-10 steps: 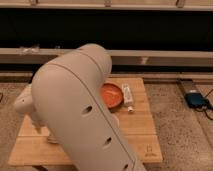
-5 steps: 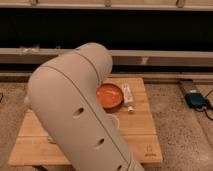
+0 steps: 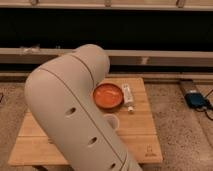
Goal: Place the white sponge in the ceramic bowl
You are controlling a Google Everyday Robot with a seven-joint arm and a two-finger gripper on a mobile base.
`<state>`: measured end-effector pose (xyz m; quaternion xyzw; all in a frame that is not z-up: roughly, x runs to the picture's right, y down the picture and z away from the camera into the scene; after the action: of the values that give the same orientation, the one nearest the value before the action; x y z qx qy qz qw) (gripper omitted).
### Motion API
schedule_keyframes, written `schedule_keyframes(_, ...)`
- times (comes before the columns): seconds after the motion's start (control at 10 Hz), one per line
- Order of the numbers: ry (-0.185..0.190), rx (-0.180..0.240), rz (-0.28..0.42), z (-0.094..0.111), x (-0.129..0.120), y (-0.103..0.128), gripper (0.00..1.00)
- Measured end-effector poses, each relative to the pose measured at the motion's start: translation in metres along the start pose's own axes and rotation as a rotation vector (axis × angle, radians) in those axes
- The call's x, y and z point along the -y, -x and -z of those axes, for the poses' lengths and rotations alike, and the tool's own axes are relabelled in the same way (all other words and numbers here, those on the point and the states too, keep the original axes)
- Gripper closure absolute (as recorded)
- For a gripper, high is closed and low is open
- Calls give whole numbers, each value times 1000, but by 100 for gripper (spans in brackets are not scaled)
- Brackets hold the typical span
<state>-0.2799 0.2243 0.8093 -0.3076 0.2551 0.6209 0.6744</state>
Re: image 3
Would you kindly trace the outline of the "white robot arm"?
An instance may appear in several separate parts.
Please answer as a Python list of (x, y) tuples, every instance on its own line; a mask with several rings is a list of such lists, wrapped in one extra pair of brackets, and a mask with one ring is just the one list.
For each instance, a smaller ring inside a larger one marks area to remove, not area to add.
[(142, 171), (91, 97), (109, 57), (87, 44), (50, 60), (27, 78), (34, 118), (75, 171)]

